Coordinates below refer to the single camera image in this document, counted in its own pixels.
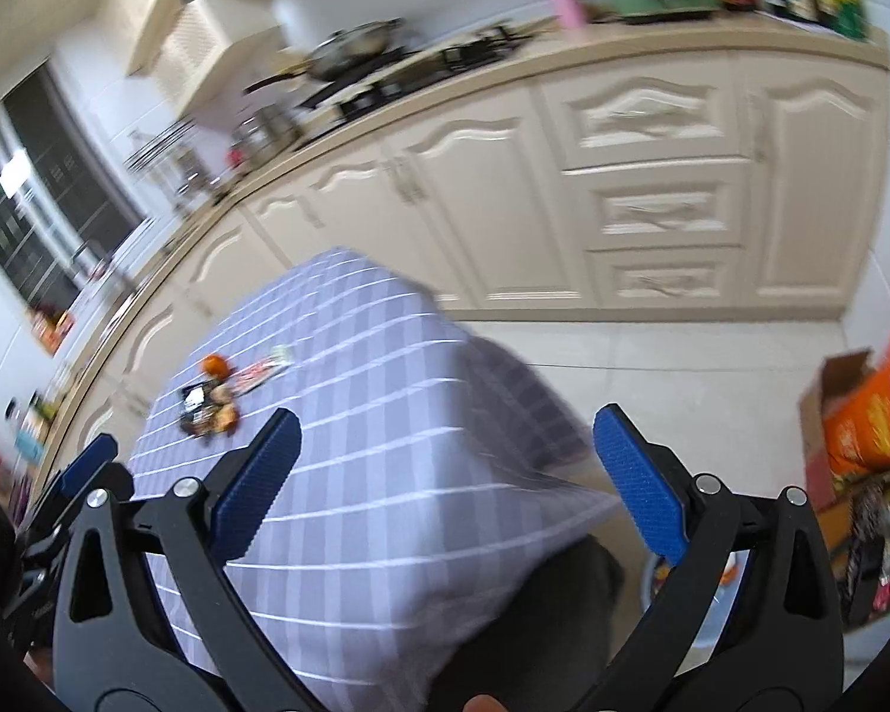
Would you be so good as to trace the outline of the pink bottle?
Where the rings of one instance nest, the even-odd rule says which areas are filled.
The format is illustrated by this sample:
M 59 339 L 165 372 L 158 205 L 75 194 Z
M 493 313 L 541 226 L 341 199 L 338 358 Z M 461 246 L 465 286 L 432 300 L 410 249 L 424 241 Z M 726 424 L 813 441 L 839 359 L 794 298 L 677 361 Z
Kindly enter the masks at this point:
M 563 31 L 578 31 L 587 26 L 587 16 L 580 0 L 549 0 Z

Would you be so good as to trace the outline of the orange peel piece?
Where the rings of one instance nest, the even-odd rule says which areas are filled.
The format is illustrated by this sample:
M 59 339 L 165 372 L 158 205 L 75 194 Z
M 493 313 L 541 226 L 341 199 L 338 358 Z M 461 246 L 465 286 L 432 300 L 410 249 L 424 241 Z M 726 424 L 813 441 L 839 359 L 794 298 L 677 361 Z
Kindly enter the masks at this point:
M 226 378 L 230 378 L 231 373 L 231 365 L 228 363 L 228 360 L 223 357 L 223 355 L 218 354 L 208 354 L 201 360 L 201 371 L 208 378 L 218 379 L 218 381 L 224 381 Z

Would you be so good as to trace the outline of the brown food scrap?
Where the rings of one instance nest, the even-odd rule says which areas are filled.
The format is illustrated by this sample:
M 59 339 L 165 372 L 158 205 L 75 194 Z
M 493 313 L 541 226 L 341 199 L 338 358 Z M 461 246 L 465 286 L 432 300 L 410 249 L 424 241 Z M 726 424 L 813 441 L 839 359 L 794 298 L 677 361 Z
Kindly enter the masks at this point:
M 231 434 L 239 424 L 236 397 L 226 384 L 218 384 L 208 391 L 210 406 L 210 431 L 213 434 Z

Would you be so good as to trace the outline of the metal wok pan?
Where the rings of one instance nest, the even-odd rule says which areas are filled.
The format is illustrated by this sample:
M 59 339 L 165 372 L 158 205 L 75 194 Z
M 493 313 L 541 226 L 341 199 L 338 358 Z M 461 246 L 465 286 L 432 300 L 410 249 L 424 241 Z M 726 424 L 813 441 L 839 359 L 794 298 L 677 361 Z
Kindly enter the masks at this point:
M 328 40 L 319 43 L 318 47 L 303 55 L 289 68 L 247 85 L 242 93 L 249 95 L 278 82 L 293 81 L 299 77 L 310 77 L 318 82 L 334 82 L 366 61 L 384 55 L 404 26 L 405 21 L 402 18 L 393 18 L 370 21 L 353 29 L 332 32 Z

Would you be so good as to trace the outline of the black gas stove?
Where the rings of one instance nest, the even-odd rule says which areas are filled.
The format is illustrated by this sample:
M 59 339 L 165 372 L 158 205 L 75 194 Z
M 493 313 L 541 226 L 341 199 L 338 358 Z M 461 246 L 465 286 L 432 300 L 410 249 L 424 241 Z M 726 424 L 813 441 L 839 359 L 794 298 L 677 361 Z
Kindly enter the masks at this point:
M 323 87 L 301 101 L 297 108 L 305 113 L 329 111 L 342 124 L 347 124 L 432 85 L 513 58 L 537 34 L 538 21 L 487 24 L 420 52 L 402 55 L 355 81 Z

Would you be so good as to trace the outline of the black snack wrapper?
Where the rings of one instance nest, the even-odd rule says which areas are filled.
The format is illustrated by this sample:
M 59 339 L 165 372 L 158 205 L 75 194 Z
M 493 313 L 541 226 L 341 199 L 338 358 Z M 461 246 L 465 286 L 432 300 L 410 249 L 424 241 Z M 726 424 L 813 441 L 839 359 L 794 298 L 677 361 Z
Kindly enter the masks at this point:
M 208 391 L 212 387 L 223 384 L 216 379 L 208 379 L 200 383 L 189 384 L 180 390 L 180 416 L 178 424 L 185 434 L 194 437 L 213 436 L 210 431 L 210 406 Z

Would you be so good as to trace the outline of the red white checked wrapper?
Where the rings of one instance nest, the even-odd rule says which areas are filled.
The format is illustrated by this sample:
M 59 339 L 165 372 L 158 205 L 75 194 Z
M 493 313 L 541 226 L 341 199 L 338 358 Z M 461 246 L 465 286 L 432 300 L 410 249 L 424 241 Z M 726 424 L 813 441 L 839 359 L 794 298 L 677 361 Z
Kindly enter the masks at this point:
M 284 344 L 275 345 L 266 357 L 231 374 L 226 386 L 234 397 L 241 397 L 241 395 L 249 394 L 253 389 L 265 384 L 269 379 L 275 378 L 291 365 L 291 349 Z

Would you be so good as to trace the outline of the hanging utensil rack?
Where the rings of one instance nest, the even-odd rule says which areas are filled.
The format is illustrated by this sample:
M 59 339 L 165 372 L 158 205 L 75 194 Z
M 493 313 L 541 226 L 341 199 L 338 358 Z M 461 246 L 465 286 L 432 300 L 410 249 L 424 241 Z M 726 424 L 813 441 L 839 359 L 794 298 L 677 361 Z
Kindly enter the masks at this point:
M 183 117 L 157 135 L 131 132 L 136 149 L 125 159 L 129 174 L 147 179 L 162 191 L 173 206 L 186 206 L 197 196 L 213 196 L 220 186 L 196 151 L 194 120 Z

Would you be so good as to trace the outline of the dark kitchen window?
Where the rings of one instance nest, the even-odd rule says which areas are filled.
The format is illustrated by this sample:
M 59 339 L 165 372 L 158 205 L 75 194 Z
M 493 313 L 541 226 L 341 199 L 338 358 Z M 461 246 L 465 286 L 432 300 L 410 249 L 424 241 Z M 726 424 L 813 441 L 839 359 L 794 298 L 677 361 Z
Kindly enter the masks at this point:
M 142 224 L 51 71 L 0 100 L 0 270 L 30 309 L 61 313 Z

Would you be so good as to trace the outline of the orange snack bag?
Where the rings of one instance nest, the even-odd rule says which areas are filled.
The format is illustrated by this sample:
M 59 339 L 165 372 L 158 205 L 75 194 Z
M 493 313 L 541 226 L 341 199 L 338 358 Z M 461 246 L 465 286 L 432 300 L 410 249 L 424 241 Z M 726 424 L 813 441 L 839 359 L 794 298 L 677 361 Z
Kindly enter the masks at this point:
M 823 419 L 823 436 L 836 478 L 890 469 L 890 341 L 878 367 Z

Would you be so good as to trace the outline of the purple checked tablecloth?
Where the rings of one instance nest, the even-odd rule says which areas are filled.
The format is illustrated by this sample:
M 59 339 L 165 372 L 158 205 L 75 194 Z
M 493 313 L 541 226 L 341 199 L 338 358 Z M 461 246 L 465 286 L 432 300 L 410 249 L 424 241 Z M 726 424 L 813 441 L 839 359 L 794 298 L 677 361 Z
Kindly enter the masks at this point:
M 529 365 L 356 252 L 292 268 L 202 343 L 238 367 L 276 349 L 286 368 L 246 395 L 233 437 L 188 436 L 178 389 L 158 397 L 136 490 L 205 476 L 295 413 L 302 452 L 228 577 L 326 707 L 419 709 L 458 646 L 617 500 L 569 481 L 587 428 Z

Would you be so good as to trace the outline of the cream kitchen cabinet run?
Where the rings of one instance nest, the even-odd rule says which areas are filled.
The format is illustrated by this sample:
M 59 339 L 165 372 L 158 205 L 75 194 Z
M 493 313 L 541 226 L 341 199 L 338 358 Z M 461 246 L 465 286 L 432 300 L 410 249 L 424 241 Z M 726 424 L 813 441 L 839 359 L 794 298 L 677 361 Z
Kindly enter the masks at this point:
M 332 246 L 469 320 L 836 318 L 883 198 L 890 47 L 767 16 L 546 34 L 287 151 L 96 331 L 44 467 L 133 444 L 204 336 Z

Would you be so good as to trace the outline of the glass jar on counter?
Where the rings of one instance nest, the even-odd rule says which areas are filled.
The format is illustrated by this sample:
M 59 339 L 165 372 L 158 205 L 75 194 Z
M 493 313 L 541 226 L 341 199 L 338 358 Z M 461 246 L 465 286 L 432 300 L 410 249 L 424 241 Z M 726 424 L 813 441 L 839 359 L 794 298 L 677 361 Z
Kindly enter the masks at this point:
M 302 125 L 279 104 L 242 106 L 231 133 L 228 164 L 257 169 L 302 138 Z

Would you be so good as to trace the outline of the light blue trash bin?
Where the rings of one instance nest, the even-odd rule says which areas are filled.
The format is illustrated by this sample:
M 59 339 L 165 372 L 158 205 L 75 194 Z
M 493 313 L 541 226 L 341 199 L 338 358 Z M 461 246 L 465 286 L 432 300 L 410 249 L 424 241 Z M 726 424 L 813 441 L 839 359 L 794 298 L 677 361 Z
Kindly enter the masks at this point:
M 682 583 L 672 583 L 675 566 L 666 556 L 651 553 L 643 567 L 640 583 L 641 612 L 646 614 L 656 603 L 667 599 L 678 612 L 696 612 L 703 615 L 698 632 L 694 633 L 691 648 L 712 651 L 719 643 L 721 632 L 732 614 L 739 585 L 748 566 L 749 551 L 732 551 L 721 571 L 719 582 L 712 596 L 704 593 L 699 576 L 689 576 Z

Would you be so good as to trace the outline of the black bag with snacks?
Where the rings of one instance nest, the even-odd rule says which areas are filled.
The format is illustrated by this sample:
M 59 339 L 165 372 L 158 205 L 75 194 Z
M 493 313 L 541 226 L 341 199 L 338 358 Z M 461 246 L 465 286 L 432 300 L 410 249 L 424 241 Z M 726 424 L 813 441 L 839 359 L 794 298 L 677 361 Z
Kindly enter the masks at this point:
M 850 530 L 831 555 L 845 560 L 841 617 L 854 630 L 890 612 L 890 471 L 863 479 L 847 496 Z

